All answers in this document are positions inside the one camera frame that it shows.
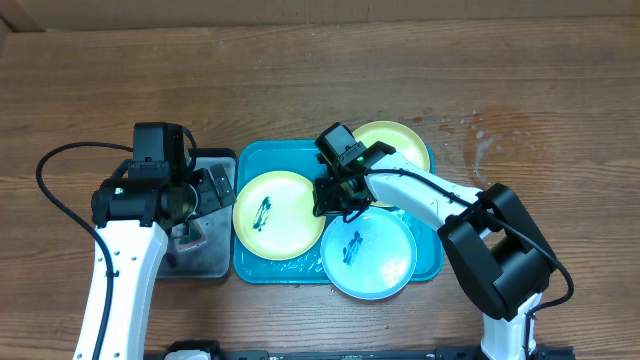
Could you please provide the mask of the pink green sponge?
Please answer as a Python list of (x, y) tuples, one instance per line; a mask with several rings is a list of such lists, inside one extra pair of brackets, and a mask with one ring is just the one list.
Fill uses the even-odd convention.
[(171, 240), (178, 252), (185, 252), (204, 244), (206, 236), (199, 223), (192, 220), (174, 226), (171, 230)]

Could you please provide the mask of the yellow plate with stain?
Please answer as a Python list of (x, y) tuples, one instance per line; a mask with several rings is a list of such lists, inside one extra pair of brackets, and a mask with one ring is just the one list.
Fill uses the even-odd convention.
[(270, 171), (246, 184), (233, 209), (240, 242), (254, 255), (290, 260), (310, 250), (323, 233), (326, 218), (313, 214), (313, 185), (290, 171)]

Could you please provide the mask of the light blue plate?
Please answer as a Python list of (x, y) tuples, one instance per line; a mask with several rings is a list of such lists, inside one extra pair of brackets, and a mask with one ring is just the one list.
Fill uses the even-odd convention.
[(320, 255), (331, 283), (360, 300), (381, 300), (401, 291), (414, 274), (417, 245), (408, 226), (381, 208), (325, 229)]

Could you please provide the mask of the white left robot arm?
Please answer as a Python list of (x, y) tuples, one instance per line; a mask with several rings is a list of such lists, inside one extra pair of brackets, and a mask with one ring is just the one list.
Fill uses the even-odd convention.
[(99, 357), (141, 359), (154, 284), (161, 279), (223, 279), (230, 270), (232, 208), (190, 219), (170, 231), (137, 220), (97, 230), (114, 267), (111, 308)]

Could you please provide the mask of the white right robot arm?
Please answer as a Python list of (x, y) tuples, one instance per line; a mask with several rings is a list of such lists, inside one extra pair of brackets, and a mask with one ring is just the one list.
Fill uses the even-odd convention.
[(314, 184), (314, 213), (361, 215), (374, 201), (395, 206), (436, 230), (464, 293), (483, 313), (488, 359), (530, 359), (534, 316), (557, 257), (508, 187), (456, 185), (377, 142), (315, 143), (329, 175)]

